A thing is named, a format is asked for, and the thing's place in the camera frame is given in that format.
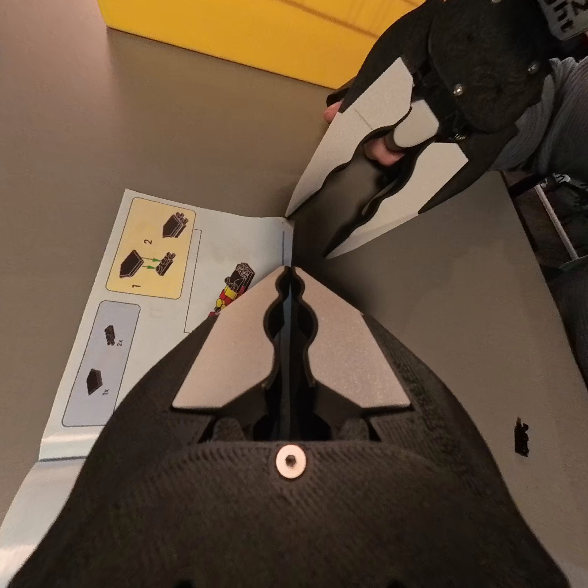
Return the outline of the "person's right hand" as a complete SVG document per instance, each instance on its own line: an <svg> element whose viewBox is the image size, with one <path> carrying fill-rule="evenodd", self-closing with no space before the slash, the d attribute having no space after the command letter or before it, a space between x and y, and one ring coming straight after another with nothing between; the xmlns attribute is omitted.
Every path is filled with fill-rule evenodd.
<svg viewBox="0 0 588 588"><path fill-rule="evenodd" d="M341 105L342 100L339 100L325 108L322 116L328 125L334 121ZM369 161L383 167L392 166L401 160L405 155L404 151L395 148L389 137L391 137L390 133L386 135L378 134L370 140L365 140L361 144L364 156Z"/></svg>

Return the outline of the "lego instruction booklet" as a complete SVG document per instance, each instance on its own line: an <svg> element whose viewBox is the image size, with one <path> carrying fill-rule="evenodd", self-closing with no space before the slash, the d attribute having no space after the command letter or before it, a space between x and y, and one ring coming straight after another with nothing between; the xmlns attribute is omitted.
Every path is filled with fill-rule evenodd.
<svg viewBox="0 0 588 588"><path fill-rule="evenodd" d="M38 461L1 526L1 585L37 547L131 388L213 311L290 265L293 228L126 189Z"/></svg>

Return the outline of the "yellow plastic bin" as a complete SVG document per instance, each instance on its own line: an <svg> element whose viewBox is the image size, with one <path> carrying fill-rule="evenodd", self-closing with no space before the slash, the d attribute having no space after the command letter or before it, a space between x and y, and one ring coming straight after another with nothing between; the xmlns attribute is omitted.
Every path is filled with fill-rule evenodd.
<svg viewBox="0 0 588 588"><path fill-rule="evenodd" d="M423 1L98 1L114 30L325 88Z"/></svg>

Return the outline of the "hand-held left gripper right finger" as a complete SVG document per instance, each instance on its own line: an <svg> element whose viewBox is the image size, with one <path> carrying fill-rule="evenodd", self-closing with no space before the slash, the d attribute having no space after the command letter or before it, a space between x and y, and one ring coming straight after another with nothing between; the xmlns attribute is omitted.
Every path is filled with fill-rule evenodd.
<svg viewBox="0 0 588 588"><path fill-rule="evenodd" d="M336 410L330 394L351 410L407 408L410 400L364 315L300 268L300 302L312 317L306 352L316 408Z"/></svg>

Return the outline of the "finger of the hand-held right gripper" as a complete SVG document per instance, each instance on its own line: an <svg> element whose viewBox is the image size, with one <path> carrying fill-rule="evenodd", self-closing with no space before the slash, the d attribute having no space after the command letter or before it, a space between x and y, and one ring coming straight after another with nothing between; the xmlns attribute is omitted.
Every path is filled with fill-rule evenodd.
<svg viewBox="0 0 588 588"><path fill-rule="evenodd" d="M317 193L333 171L348 164L370 134L392 128L409 113L412 89L410 71L396 59L353 104L335 114L293 191L286 217Z"/></svg>
<svg viewBox="0 0 588 588"><path fill-rule="evenodd" d="M432 142L414 160L407 179L382 189L365 205L344 235L329 246L327 259L354 251L415 218L468 162L457 143Z"/></svg>

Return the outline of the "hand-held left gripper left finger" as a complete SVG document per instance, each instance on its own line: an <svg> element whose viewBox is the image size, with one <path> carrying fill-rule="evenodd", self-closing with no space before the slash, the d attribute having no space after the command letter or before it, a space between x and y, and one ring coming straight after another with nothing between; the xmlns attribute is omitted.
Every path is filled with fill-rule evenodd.
<svg viewBox="0 0 588 588"><path fill-rule="evenodd" d="M221 311L172 406L178 410L268 410L281 366L279 334L290 267L281 266Z"/></svg>

